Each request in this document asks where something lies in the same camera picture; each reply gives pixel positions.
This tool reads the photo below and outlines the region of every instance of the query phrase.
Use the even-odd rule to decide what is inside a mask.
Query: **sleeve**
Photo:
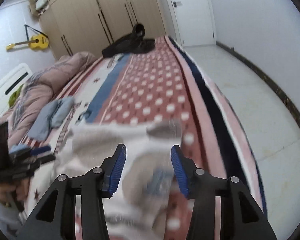
[[[0,203],[0,230],[9,239],[15,240],[23,224],[19,211]]]

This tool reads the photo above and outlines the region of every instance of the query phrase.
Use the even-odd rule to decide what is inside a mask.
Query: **wooden wardrobe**
[[[148,38],[165,35],[157,0],[49,0],[39,21],[56,59],[79,51],[100,57],[136,23]]]

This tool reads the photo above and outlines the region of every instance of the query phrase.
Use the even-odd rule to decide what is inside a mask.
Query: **tiled floor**
[[[239,117],[258,162],[268,219],[278,240],[300,222],[300,130],[275,93],[217,46],[186,49],[218,85]]]

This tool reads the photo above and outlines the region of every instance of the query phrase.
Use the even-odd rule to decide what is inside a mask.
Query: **metal screw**
[[[100,168],[100,167],[96,167],[96,168],[93,169],[93,173],[95,173],[95,174],[98,174],[98,173],[101,173],[101,172],[102,172],[102,168]]]
[[[204,170],[203,169],[196,169],[195,173],[198,175],[203,175],[204,174]]]
[[[64,181],[66,178],[67,178],[67,176],[64,175],[64,174],[61,174],[61,175],[58,176],[59,181]]]
[[[231,181],[232,181],[233,183],[238,183],[238,182],[239,182],[239,179],[238,179],[238,177],[236,177],[236,176],[232,176],[232,177],[231,177]]]

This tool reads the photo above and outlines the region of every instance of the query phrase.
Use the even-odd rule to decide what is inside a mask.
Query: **yellow guitar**
[[[49,46],[49,39],[42,34],[38,34],[32,36],[29,41],[11,43],[6,47],[6,49],[9,50],[22,44],[28,44],[31,49],[46,49]]]

